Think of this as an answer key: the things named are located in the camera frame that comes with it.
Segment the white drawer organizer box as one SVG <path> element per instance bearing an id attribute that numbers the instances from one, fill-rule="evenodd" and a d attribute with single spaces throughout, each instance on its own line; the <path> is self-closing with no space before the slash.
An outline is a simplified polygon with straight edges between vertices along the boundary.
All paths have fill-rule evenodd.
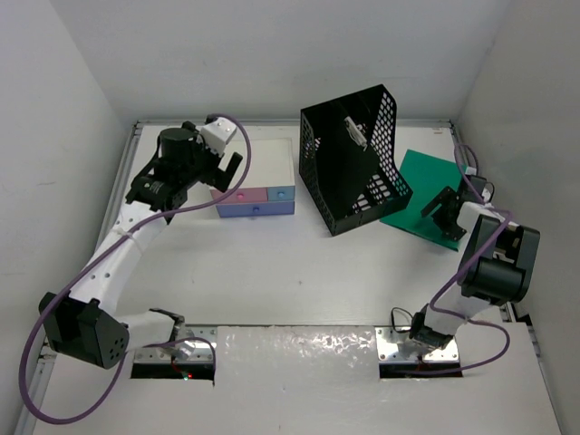
<path id="1" fill-rule="evenodd" d="M 292 141 L 252 139 L 251 165 L 240 188 L 295 186 Z"/>

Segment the green notebook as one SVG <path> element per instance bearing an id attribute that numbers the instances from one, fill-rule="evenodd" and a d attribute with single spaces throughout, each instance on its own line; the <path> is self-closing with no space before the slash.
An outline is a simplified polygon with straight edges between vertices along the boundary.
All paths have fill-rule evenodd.
<path id="1" fill-rule="evenodd" d="M 395 227 L 436 245 L 458 251 L 459 242 L 446 239 L 432 217 L 422 217 L 421 211 L 446 187 L 456 188 L 460 174 L 452 161 L 407 150 L 400 173 L 413 194 L 404 210 L 383 217 L 384 225 Z"/>

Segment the blue pulled-out drawer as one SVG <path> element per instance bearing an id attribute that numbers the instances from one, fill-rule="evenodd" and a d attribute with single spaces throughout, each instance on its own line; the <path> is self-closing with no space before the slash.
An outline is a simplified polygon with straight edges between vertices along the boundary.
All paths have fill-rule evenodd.
<path id="1" fill-rule="evenodd" d="M 294 201 L 295 186 L 279 186 L 267 189 L 267 197 L 271 202 L 274 201 Z"/>

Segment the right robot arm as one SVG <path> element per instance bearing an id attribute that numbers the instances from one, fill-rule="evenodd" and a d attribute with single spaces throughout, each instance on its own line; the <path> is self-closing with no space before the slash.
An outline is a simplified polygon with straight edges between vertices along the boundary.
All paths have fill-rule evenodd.
<path id="1" fill-rule="evenodd" d="M 469 238 L 458 272 L 411 321 L 408 339 L 424 349 L 444 348 L 474 316 L 527 294 L 540 232 L 519 225 L 484 199 L 488 181 L 465 176 L 446 187 L 420 212 L 450 241 Z"/>

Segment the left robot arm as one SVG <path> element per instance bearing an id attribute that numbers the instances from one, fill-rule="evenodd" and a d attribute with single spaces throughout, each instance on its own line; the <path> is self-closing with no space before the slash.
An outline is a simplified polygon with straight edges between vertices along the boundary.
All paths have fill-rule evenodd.
<path id="1" fill-rule="evenodd" d="M 126 352 L 153 344 L 172 345 L 183 316 L 160 308 L 116 314 L 121 293 L 148 245 L 168 226 L 198 183 L 227 192 L 242 156 L 219 164 L 238 130 L 224 116 L 201 127 L 186 121 L 162 130 L 147 164 L 137 173 L 115 224 L 81 277 L 63 295 L 48 293 L 39 311 L 49 346 L 56 353 L 110 369 Z"/>

